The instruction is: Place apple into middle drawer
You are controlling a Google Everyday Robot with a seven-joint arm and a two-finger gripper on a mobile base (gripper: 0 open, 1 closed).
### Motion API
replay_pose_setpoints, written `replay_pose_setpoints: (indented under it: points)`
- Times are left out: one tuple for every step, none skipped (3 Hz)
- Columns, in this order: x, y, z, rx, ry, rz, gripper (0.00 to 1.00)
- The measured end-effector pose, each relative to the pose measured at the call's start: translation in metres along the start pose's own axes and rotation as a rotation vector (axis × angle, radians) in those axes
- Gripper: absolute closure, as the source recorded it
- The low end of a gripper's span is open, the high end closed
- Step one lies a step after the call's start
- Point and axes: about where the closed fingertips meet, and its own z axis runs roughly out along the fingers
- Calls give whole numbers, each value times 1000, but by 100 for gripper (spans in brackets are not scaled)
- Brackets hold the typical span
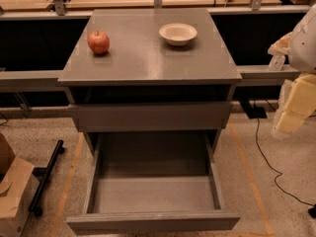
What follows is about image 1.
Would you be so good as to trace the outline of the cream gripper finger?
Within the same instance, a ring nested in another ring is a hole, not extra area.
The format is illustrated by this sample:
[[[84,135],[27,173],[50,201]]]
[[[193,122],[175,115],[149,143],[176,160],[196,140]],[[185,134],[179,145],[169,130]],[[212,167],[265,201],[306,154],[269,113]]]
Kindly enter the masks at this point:
[[[270,55],[288,55],[289,54],[289,45],[292,33],[287,33],[275,43],[273,43],[269,49],[268,54]]]
[[[315,111],[316,75],[302,73],[294,81],[285,80],[279,94],[275,130],[293,134]]]

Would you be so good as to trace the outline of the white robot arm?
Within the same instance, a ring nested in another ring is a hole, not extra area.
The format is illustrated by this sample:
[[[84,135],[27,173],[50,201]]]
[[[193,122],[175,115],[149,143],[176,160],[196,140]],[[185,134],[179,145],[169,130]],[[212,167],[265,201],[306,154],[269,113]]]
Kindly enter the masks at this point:
[[[316,5],[294,29],[272,44],[269,68],[281,70],[285,59],[300,72],[294,81],[284,81],[275,116],[275,134],[291,135],[316,111]]]

